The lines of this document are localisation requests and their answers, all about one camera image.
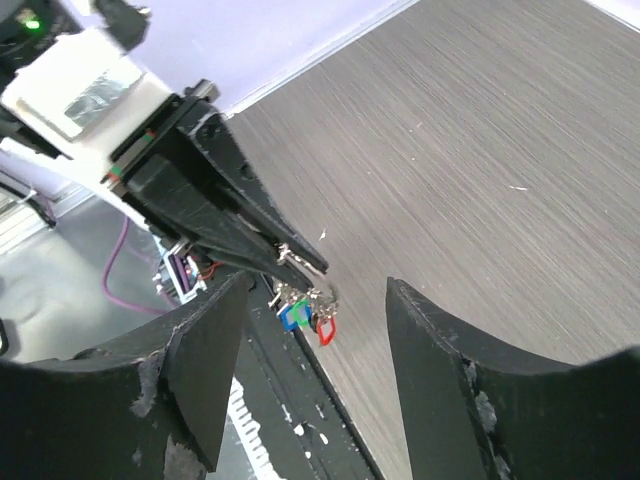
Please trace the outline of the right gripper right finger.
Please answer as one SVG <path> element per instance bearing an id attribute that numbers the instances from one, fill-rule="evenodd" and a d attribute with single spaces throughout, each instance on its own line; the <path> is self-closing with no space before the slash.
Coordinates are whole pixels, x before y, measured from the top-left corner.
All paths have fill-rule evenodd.
<path id="1" fill-rule="evenodd" d="M 387 330 L 417 479 L 635 479 L 639 350 L 570 365 L 389 279 Z"/>

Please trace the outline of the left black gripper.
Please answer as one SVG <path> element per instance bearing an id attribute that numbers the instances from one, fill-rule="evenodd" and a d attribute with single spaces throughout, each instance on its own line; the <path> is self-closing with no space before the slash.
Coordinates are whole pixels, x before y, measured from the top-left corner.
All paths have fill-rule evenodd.
<path id="1" fill-rule="evenodd" d="M 281 245 L 327 272 L 327 260 L 281 214 L 222 115 L 195 89 L 164 100 L 109 161 L 101 185 L 140 213 L 168 246 L 300 291 L 310 288 L 310 279 L 278 265 Z"/>

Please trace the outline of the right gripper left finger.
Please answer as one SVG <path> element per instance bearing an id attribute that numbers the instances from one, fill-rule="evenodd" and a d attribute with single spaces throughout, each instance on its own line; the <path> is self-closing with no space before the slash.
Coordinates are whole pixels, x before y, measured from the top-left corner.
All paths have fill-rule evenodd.
<path id="1" fill-rule="evenodd" d="M 216 469 L 248 279 L 71 359 L 1 365 L 5 479 L 202 479 Z"/>

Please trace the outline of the keyring with tagged keys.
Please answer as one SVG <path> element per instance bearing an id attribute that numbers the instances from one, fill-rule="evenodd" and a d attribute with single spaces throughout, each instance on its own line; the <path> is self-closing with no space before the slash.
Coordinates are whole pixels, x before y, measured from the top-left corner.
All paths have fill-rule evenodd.
<path id="1" fill-rule="evenodd" d="M 280 244 L 278 249 L 278 264 L 295 266 L 298 270 L 305 271 L 311 277 L 312 286 L 306 291 L 300 291 L 282 281 L 274 280 L 274 297 L 268 306 L 275 311 L 286 331 L 307 326 L 317 335 L 322 347 L 328 346 L 337 331 L 337 289 L 324 273 L 295 254 L 288 244 Z"/>

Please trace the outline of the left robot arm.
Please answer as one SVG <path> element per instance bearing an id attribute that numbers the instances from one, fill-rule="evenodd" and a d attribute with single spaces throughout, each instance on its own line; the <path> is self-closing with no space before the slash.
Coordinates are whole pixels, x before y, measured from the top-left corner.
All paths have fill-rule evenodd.
<path id="1" fill-rule="evenodd" d="M 54 159 L 73 180 L 165 239 L 317 292 L 328 264 L 278 211 L 201 80 L 182 93 L 131 51 L 149 26 L 125 1 L 1 5 L 1 136 Z"/>

